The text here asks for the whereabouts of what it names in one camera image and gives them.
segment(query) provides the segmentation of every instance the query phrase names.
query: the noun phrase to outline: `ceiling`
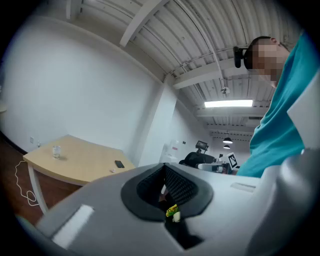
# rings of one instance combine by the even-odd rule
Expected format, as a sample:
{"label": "ceiling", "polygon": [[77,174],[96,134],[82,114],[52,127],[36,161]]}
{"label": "ceiling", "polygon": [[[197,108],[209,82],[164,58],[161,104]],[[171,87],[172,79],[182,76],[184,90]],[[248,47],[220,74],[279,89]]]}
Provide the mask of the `ceiling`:
{"label": "ceiling", "polygon": [[[39,9],[119,46],[157,79],[172,74],[194,115],[213,137],[250,140],[275,89],[233,64],[233,47],[272,36],[289,49],[301,28],[271,0],[52,0]],[[88,26],[95,22],[98,29]],[[229,88],[229,94],[220,92]],[[247,109],[204,109],[205,101],[252,99]]]}

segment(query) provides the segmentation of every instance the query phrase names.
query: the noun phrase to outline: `person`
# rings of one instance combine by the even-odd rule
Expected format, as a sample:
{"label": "person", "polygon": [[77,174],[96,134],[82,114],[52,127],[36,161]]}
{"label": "person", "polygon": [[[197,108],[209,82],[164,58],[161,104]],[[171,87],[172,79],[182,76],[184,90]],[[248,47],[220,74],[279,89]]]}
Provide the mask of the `person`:
{"label": "person", "polygon": [[277,39],[260,36],[249,45],[243,62],[249,71],[276,88],[269,110],[254,130],[250,157],[237,172],[240,176],[260,178],[265,168],[281,165],[304,148],[287,110],[318,71],[320,58],[311,38],[303,32],[291,52]]}

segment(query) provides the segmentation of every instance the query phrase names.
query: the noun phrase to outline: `smartphone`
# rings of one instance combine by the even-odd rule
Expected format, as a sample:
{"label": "smartphone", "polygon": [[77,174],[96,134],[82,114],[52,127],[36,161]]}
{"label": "smartphone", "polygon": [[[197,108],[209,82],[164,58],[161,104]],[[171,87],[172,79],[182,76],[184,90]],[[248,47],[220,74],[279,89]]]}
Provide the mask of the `smartphone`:
{"label": "smartphone", "polygon": [[115,160],[114,162],[118,168],[125,168],[125,166],[123,165],[123,163],[121,161]]}

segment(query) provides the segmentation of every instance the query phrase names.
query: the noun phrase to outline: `glass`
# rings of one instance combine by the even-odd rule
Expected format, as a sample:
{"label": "glass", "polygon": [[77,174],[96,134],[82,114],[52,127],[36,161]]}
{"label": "glass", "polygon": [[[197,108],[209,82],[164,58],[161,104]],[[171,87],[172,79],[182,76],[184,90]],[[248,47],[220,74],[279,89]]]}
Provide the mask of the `glass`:
{"label": "glass", "polygon": [[60,153],[61,153],[61,147],[60,146],[53,146],[52,153],[53,153],[53,158],[59,159]]}

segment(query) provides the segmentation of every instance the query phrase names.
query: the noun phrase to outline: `desk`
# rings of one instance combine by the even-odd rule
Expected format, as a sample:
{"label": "desk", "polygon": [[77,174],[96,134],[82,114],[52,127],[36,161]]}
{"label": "desk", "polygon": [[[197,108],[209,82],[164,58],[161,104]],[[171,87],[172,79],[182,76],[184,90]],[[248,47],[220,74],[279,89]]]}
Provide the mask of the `desk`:
{"label": "desk", "polygon": [[[53,146],[61,147],[60,159],[53,158]],[[32,188],[43,213],[48,207],[34,169],[54,179],[84,186],[101,177],[135,168],[121,150],[94,144],[71,135],[39,147],[24,155],[23,159],[28,164]],[[115,160],[121,161],[124,168],[118,168]]]}

